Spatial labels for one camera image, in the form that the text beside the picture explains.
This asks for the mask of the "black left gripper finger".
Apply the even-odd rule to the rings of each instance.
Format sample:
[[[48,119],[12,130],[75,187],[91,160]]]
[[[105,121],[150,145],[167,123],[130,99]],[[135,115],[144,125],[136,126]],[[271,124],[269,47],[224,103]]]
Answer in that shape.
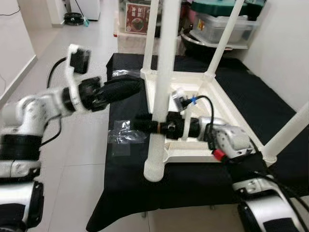
[[[140,91],[141,79],[135,77],[120,77],[108,80],[101,87],[104,93],[138,93]]]
[[[128,99],[138,93],[138,90],[102,90],[99,93],[99,105],[107,105]]]

